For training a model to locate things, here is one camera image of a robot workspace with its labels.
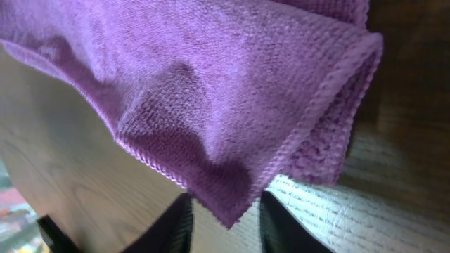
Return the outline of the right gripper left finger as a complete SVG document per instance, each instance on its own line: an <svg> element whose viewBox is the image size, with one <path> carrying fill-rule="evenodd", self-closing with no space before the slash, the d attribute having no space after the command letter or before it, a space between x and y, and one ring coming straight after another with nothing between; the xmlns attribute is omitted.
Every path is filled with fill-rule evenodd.
<svg viewBox="0 0 450 253"><path fill-rule="evenodd" d="M192 197L190 193L182 193L122 253L190 253L192 235Z"/></svg>

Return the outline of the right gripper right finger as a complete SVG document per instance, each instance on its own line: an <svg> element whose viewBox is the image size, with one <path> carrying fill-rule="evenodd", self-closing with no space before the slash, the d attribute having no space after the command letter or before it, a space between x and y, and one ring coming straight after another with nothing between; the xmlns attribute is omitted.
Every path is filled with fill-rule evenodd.
<svg viewBox="0 0 450 253"><path fill-rule="evenodd" d="M269 191L259 201L259 236L263 253L333 253Z"/></svg>

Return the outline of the purple cloth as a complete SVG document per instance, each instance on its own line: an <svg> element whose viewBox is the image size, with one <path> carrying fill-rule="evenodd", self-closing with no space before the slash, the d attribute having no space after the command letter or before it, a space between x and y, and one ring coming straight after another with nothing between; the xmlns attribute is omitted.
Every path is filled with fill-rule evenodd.
<svg viewBox="0 0 450 253"><path fill-rule="evenodd" d="M383 53L367 1L1 2L1 44L226 227L278 174L332 184Z"/></svg>

